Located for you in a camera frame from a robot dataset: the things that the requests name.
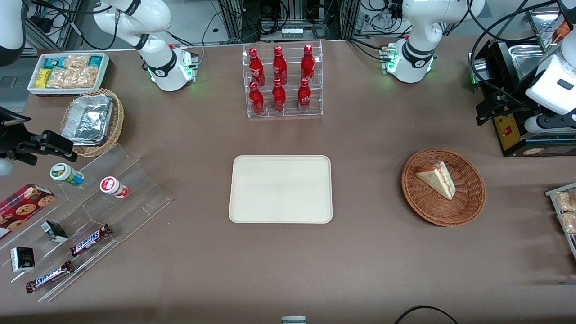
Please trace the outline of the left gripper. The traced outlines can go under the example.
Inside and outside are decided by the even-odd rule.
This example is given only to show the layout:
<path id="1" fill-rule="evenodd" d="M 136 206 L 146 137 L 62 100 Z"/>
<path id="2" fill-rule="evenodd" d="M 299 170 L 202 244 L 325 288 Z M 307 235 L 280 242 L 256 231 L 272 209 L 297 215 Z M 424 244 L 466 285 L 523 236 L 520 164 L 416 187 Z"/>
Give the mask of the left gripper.
<path id="1" fill-rule="evenodd" d="M 557 113 L 568 115 L 576 108 L 575 68 L 565 57 L 546 57 L 535 70 L 535 76 L 525 94 L 537 104 Z M 500 116 L 501 108 L 525 108 L 525 103 L 504 92 L 494 92 L 494 101 L 477 105 L 477 125 Z"/>

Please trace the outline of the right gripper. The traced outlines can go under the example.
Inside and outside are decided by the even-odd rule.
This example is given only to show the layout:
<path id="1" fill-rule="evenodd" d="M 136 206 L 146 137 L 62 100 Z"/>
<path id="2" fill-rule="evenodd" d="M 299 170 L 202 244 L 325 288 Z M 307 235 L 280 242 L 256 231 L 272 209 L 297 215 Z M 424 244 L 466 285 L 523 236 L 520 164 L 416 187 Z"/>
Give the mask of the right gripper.
<path id="1" fill-rule="evenodd" d="M 30 117 L 0 107 L 1 155 L 7 153 L 8 160 L 21 161 L 28 165 L 37 164 L 37 154 L 42 154 L 43 152 L 47 155 L 64 158 L 69 162 L 77 161 L 78 154 L 73 151 L 73 142 L 50 130 L 45 130 L 41 135 L 42 150 L 31 146 L 19 145 L 21 142 L 28 141 L 31 138 L 25 125 L 28 121 L 31 121 Z"/>

